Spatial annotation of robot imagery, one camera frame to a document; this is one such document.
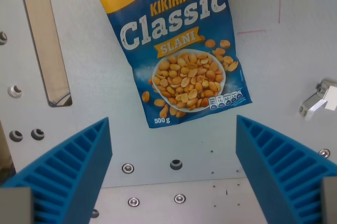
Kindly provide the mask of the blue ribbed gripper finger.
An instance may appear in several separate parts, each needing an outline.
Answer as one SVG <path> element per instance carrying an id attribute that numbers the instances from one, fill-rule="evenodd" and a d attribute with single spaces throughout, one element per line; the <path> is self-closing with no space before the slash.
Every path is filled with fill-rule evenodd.
<path id="1" fill-rule="evenodd" d="M 89 223 L 112 155 L 105 117 L 41 155 L 1 191 L 28 190 L 33 223 Z"/>
<path id="2" fill-rule="evenodd" d="M 236 155 L 267 223 L 323 223 L 321 185 L 336 176 L 335 163 L 241 115 Z"/>

